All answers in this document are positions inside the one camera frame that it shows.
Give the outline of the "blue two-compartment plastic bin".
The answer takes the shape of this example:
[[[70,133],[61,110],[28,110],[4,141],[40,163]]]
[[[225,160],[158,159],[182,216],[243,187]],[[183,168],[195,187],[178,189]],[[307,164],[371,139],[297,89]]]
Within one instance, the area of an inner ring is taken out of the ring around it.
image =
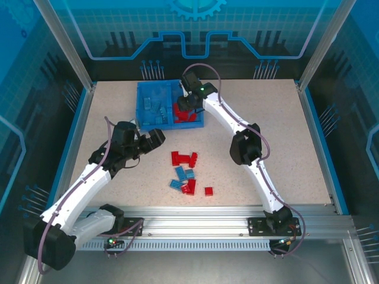
[[[196,111],[197,119],[194,122],[174,123],[173,104],[183,95],[183,90],[179,85],[179,80],[156,80],[143,81],[137,84],[136,96],[136,121],[143,131],[150,131],[154,128],[161,130],[179,130],[189,128],[202,128],[204,126],[204,114]],[[160,110],[154,114],[150,110],[144,110],[143,98],[149,97],[152,102],[160,101],[160,107],[165,107],[168,113],[167,118],[163,118],[163,124],[155,124],[155,118],[162,116]]]

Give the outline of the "small LED circuit board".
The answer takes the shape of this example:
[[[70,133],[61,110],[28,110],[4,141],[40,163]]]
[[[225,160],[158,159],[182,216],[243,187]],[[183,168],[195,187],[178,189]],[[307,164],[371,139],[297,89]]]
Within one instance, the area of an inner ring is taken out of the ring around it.
[[[105,248],[108,249],[119,249],[124,245],[124,241],[119,239],[118,236],[111,236],[107,238],[107,242],[105,244]]]
[[[281,240],[271,240],[269,242],[269,246],[271,249],[280,249],[281,247],[289,247],[295,241],[295,237],[288,237]]]

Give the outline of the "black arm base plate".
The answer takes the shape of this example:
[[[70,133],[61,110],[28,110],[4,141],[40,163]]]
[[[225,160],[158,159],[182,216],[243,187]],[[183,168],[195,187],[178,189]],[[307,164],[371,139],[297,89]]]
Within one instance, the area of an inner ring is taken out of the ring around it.
[[[302,236],[300,222],[295,217],[280,225],[278,229],[272,229],[264,217],[248,218],[248,232],[250,237]]]
[[[137,237],[143,233],[143,218],[125,218],[121,227],[121,237],[132,237],[137,234]]]

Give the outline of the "aluminium front rail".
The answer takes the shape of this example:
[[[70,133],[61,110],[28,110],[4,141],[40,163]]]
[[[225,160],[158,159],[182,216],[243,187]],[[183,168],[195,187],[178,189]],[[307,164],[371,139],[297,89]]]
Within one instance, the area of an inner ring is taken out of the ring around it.
[[[249,237],[248,218],[263,217],[260,206],[123,206],[126,217],[143,218],[145,239],[235,239]],[[350,215],[332,205],[295,206],[305,240],[344,239],[355,231]]]

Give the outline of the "aluminium frame post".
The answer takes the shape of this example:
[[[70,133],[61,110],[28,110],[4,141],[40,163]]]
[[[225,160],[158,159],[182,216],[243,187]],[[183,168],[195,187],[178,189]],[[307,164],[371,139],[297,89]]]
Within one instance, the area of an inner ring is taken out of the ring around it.
[[[355,3],[356,0],[341,0],[298,82],[298,90],[300,92],[304,92],[310,83]]]
[[[70,37],[68,36],[63,24],[57,16],[49,0],[33,0],[40,14],[54,35],[57,43],[68,59],[71,67],[76,73],[81,84],[87,91],[92,91],[94,84],[85,69],[85,66],[79,57]]]

